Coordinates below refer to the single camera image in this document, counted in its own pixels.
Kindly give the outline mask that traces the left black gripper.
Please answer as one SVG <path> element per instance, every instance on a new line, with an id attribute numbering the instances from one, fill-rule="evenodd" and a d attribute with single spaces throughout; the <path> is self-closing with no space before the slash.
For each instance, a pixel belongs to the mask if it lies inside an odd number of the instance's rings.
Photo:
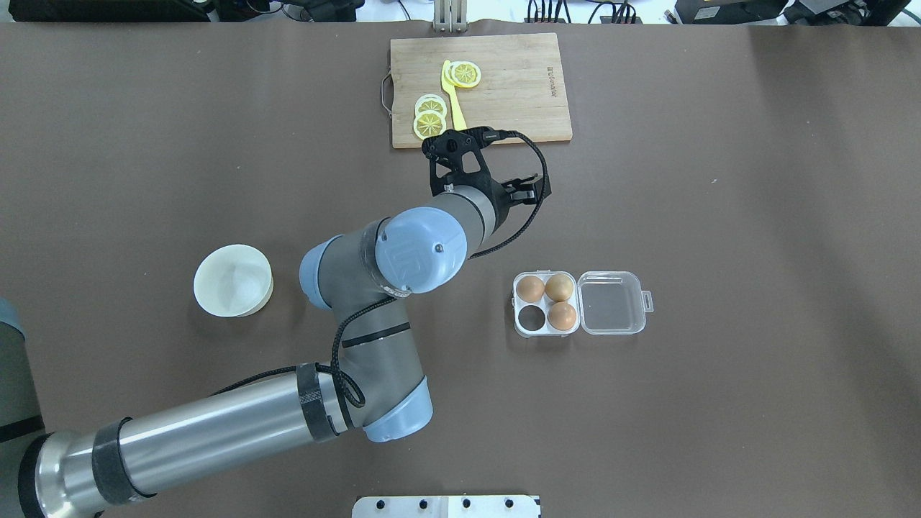
<path id="1" fill-rule="evenodd" d="M 544 186 L 543 174 L 533 174 L 503 183 L 490 181 L 484 193 L 492 204 L 494 222 L 503 224 L 511 207 L 518 204 L 541 204 L 552 193 L 552 187 Z"/>

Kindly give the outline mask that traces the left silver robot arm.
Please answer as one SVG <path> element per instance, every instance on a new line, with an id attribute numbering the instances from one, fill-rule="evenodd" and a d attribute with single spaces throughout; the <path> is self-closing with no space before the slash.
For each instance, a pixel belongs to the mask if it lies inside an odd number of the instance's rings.
<path id="1" fill-rule="evenodd" d="M 432 184 L 428 204 L 303 257 L 302 291 L 337 321 L 331 360 L 274 368 L 95 433 L 46 432 L 19 316 L 2 301 L 2 515 L 98 517 L 356 427 L 375 442 L 418 432 L 433 410 L 404 300 L 484 256 L 511 207 L 539 209 L 550 195 L 547 173 L 506 183 L 452 173 Z"/>

